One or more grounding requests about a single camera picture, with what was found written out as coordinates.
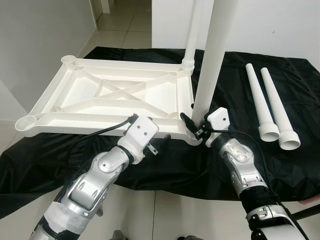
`white tube end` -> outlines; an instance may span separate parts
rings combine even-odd
[[[276,141],[280,136],[277,125],[272,122],[262,124],[258,129],[261,140],[265,142]]]
[[[279,137],[279,145],[283,150],[295,150],[300,147],[300,139],[295,131],[282,131]]]

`black cloth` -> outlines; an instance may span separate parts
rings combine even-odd
[[[96,47],[88,59],[179,64],[180,49],[118,49]],[[204,52],[197,50],[192,75],[196,93]],[[278,142],[263,142],[245,65],[252,63],[266,96],[260,69],[267,67],[282,99],[301,146],[280,149]],[[320,104],[319,72],[305,59],[283,58],[242,52],[226,52],[212,107],[229,111],[230,130],[254,137],[265,155],[269,177],[282,201],[300,201],[320,193]],[[261,159],[252,142],[234,135],[256,153],[255,165],[263,174]],[[40,133],[23,138],[0,157],[0,218],[64,183],[68,147],[81,135]],[[95,136],[79,143],[69,159],[75,172],[82,162],[108,151],[119,138]],[[190,146],[170,140],[156,157],[130,165],[116,181],[133,190],[165,190],[207,200],[238,200],[224,161],[212,148]]]

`white plastic tray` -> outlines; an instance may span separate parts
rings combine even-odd
[[[126,120],[133,113],[152,117],[158,138],[171,134],[190,145],[180,119],[192,115],[189,70],[180,64],[81,59],[67,55],[29,115],[15,128],[26,137],[38,133],[90,134]],[[128,126],[107,132],[122,136]]]

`white cylinder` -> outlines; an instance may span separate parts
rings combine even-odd
[[[200,126],[209,111],[238,2],[239,0],[214,0],[192,112],[192,120],[196,126]]]
[[[280,131],[279,145],[283,150],[297,149],[300,146],[299,136],[292,129],[288,115],[279,97],[274,82],[272,81],[268,69],[266,67],[262,68],[261,74],[266,93],[268,94],[275,123],[277,124]]]
[[[200,20],[202,19],[204,0],[193,0],[192,18],[189,28],[189,35],[185,48],[184,58],[181,67],[185,70],[193,70],[195,68],[195,52],[198,40],[198,31]]]
[[[279,138],[279,129],[271,117],[265,96],[261,90],[257,75],[251,63],[245,65],[248,74],[250,88],[253,96],[256,114],[259,120],[259,134],[261,140],[273,142]]]

